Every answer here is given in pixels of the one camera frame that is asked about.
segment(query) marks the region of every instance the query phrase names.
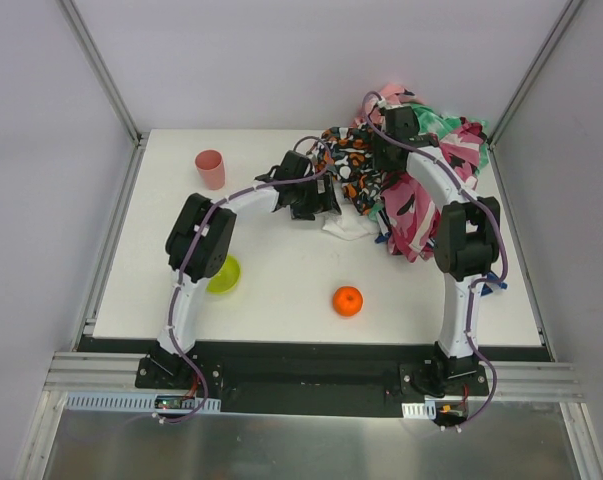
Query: gray floor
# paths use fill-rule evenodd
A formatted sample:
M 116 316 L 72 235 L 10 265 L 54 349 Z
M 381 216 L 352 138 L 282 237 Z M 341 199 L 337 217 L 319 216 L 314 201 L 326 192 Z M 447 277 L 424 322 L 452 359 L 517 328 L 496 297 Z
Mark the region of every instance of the gray floor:
M 202 415 L 181 426 L 66 411 L 46 479 L 578 478 L 558 405 L 493 404 L 461 434 L 425 420 Z

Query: cable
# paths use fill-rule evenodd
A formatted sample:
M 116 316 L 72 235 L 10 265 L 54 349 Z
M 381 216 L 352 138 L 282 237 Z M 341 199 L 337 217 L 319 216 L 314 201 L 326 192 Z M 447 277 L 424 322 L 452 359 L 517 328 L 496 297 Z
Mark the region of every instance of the cable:
M 485 213 L 486 217 L 488 218 L 488 221 L 490 222 L 490 225 L 492 226 L 492 229 L 494 230 L 496 238 L 497 238 L 497 244 L 499 246 L 499 252 L 501 254 L 501 262 L 503 264 L 503 270 L 501 271 L 501 275 L 495 282 L 492 282 L 487 277 L 478 278 L 470 284 L 470 288 L 469 288 L 470 292 L 469 292 L 469 297 L 468 297 L 468 311 L 466 314 L 465 332 L 464 333 L 466 334 L 466 339 L 468 341 L 468 345 L 470 346 L 470 348 L 472 349 L 474 354 L 479 358 L 479 360 L 481 360 L 483 363 L 485 363 L 488 366 L 488 368 L 490 369 L 490 371 L 492 372 L 492 389 L 490 390 L 488 397 L 486 398 L 483 405 L 481 405 L 481 407 L 479 407 L 479 409 L 475 413 L 473 413 L 470 417 L 468 417 L 468 420 L 465 421 L 465 423 L 467 423 L 469 420 L 476 418 L 483 411 L 485 411 L 485 409 L 488 407 L 488 405 L 490 405 L 490 403 L 492 402 L 492 399 L 494 398 L 494 394 L 496 393 L 496 389 L 497 389 L 497 370 L 496 370 L 496 368 L 494 368 L 494 365 L 492 365 L 492 362 L 490 362 L 490 360 L 488 360 L 486 358 L 486 356 L 483 355 L 479 351 L 477 346 L 474 344 L 474 341 L 472 340 L 472 308 L 474 306 L 474 296 L 475 296 L 475 289 L 476 289 L 477 285 L 479 285 L 480 283 L 500 283 L 500 282 L 503 282 L 505 280 L 506 276 L 508 275 L 508 257 L 507 257 L 506 251 L 505 251 L 505 246 L 503 244 L 503 237 L 501 236 L 499 224 L 497 223 L 497 220 L 494 217 L 494 215 L 492 214 L 492 212 L 490 211 L 490 209 L 488 207 L 486 207 L 484 204 L 482 204 L 481 202 L 479 202 L 478 200 L 476 200 L 472 195 L 470 195 L 466 191 L 465 186 L 461 183 L 460 178 L 457 176 L 457 174 L 454 172 L 452 167 L 447 162 L 441 161 L 440 159 L 438 159 L 434 155 L 431 155 L 428 152 L 424 152 L 423 150 L 420 150 L 416 147 L 413 147 L 411 145 L 408 145 L 408 144 L 399 142 L 398 140 L 395 140 L 394 138 L 388 136 L 385 132 L 383 132 L 380 128 L 378 128 L 374 124 L 374 122 L 370 118 L 370 114 L 367 112 L 367 109 L 366 109 L 366 103 L 368 102 L 368 99 L 371 96 L 375 96 L 379 101 L 382 101 L 383 97 L 378 92 L 371 91 L 371 92 L 368 92 L 365 94 L 365 96 L 363 97 L 363 102 L 361 102 L 361 109 L 363 112 L 363 117 L 365 118 L 365 120 L 368 123 L 368 125 L 370 126 L 370 128 L 374 131 L 374 133 L 376 133 L 381 138 L 383 138 L 386 142 L 391 143 L 392 145 L 395 145 L 399 148 L 402 148 L 402 149 L 407 150 L 412 153 L 417 153 L 419 155 L 424 156 L 425 158 L 427 158 L 429 160 L 432 160 L 435 163 L 435 165 L 439 166 L 446 173 L 446 175 L 448 175 L 448 177 L 450 178 L 450 180 L 452 181 L 454 186 L 457 188 L 457 190 L 461 193 L 461 195 L 463 195 L 463 197 L 465 197 L 467 200 L 472 202 L 475 206 L 480 208 L 481 211 L 483 211 L 483 213 Z
M 218 202 L 212 204 L 210 209 L 206 212 L 205 216 L 203 217 L 203 220 L 201 221 L 201 224 L 199 225 L 197 233 L 194 235 L 194 238 L 192 239 L 192 243 L 190 243 L 190 246 L 188 247 L 188 251 L 186 252 L 185 257 L 183 257 L 183 261 L 181 262 L 181 265 L 179 266 L 178 285 L 174 288 L 174 291 L 172 293 L 172 298 L 170 300 L 170 308 L 168 310 L 168 336 L 170 337 L 170 341 L 172 342 L 172 346 L 174 347 L 176 352 L 190 366 L 190 368 L 192 368 L 192 370 L 194 370 L 195 374 L 201 381 L 201 386 L 203 387 L 203 400 L 201 401 L 201 403 L 199 403 L 199 405 L 197 405 L 195 408 L 190 410 L 186 415 L 184 415 L 182 417 L 167 418 L 167 417 L 161 416 L 161 419 L 165 423 L 171 423 L 171 424 L 182 423 L 182 422 L 185 422 L 188 419 L 192 418 L 199 410 L 201 410 L 205 406 L 206 402 L 208 401 L 208 396 L 209 396 L 208 384 L 205 381 L 205 377 L 203 376 L 203 373 L 201 372 L 199 367 L 197 367 L 196 364 L 181 349 L 179 343 L 177 342 L 176 337 L 174 336 L 174 307 L 176 305 L 177 298 L 179 297 L 179 293 L 181 292 L 181 287 L 183 286 L 183 275 L 185 273 L 185 268 L 188 265 L 188 262 L 190 262 L 190 258 L 192 258 L 192 254 L 194 253 L 194 249 L 196 248 L 197 244 L 199 243 L 199 240 L 201 239 L 203 230 L 204 230 L 205 226 L 208 224 L 208 222 L 210 221 L 210 219 L 212 218 L 212 214 L 214 213 L 214 211 L 217 208 L 223 206 L 224 204 L 226 204 L 236 198 L 239 198 L 243 195 L 247 195 L 256 190 L 262 190 L 264 188 L 272 188 L 272 187 L 276 187 L 279 185 L 292 185 L 295 183 L 309 182 L 311 180 L 316 180 L 316 179 L 320 178 L 323 174 L 325 174 L 328 171 L 330 164 L 333 163 L 332 155 L 330 153 L 330 149 L 328 148 L 328 145 L 323 140 L 321 140 L 319 137 L 316 137 L 314 135 L 308 135 L 308 136 L 301 138 L 299 141 L 297 141 L 297 143 L 294 145 L 294 150 L 296 151 L 297 148 L 299 147 L 299 145 L 306 140 L 314 140 L 315 142 L 322 144 L 323 147 L 326 149 L 326 152 L 327 152 L 326 155 L 328 156 L 328 162 L 326 162 L 325 167 L 320 172 L 314 173 L 313 175 L 310 175 L 308 177 L 295 178 L 292 180 L 275 180 L 273 182 L 262 183 L 260 185 L 257 185 L 256 187 L 244 188 L 243 190 L 239 190 L 238 192 L 235 192 L 232 195 L 222 198 Z

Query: white wall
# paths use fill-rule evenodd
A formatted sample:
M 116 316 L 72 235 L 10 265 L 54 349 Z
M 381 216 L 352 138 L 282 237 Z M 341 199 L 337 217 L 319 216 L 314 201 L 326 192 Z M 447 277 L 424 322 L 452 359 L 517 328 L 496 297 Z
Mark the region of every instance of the white wall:
M 603 447 L 603 0 L 586 2 L 497 158 L 542 317 Z
M 55 2 L 0 0 L 0 480 L 78 319 L 130 154 Z
M 566 0 L 77 0 L 142 130 L 317 129 L 389 80 L 495 122 Z

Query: green cloth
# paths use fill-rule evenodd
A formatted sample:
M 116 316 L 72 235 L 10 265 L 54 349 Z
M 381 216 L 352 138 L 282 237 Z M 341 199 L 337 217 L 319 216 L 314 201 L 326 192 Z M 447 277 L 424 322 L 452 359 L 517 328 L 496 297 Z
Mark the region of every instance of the green cloth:
M 428 107 L 427 105 L 412 103 L 410 106 L 412 107 L 412 110 L 414 110 L 414 113 L 416 113 L 419 120 L 419 134 L 434 133 L 437 135 L 437 137 L 439 137 L 439 139 L 442 139 L 448 133 L 463 125 L 461 123 L 461 118 L 441 116 L 436 113 L 434 109 Z M 468 122 L 480 123 L 484 129 L 488 126 L 488 122 L 485 120 L 469 117 L 466 117 L 466 119 Z M 488 145 L 486 143 L 481 145 L 481 148 L 479 149 L 479 158 L 480 161 L 478 172 L 481 172 L 481 169 L 488 164 Z

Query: pile of clothes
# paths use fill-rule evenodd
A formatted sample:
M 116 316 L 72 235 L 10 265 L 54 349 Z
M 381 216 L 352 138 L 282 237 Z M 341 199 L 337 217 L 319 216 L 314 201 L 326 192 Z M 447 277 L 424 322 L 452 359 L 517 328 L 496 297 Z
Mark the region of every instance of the pile of clothes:
M 486 122 L 440 115 L 400 85 L 388 85 L 379 93 L 389 105 L 410 104 L 419 120 L 419 134 L 436 135 L 447 162 L 468 187 L 476 187 L 479 172 L 488 164 Z M 372 102 L 367 111 L 372 110 Z M 374 110 L 371 120 L 379 126 L 382 113 Z M 350 219 L 349 226 L 345 217 L 327 219 L 324 229 L 348 239 L 380 230 L 377 241 L 386 241 L 391 254 L 404 255 L 410 262 L 419 257 L 427 260 L 433 255 L 439 213 L 430 195 L 407 173 L 373 168 L 372 136 L 361 116 L 350 127 L 329 128 L 321 135 L 334 160 L 335 180 L 361 216 Z M 317 143 L 312 153 L 323 168 L 328 158 L 323 146 Z

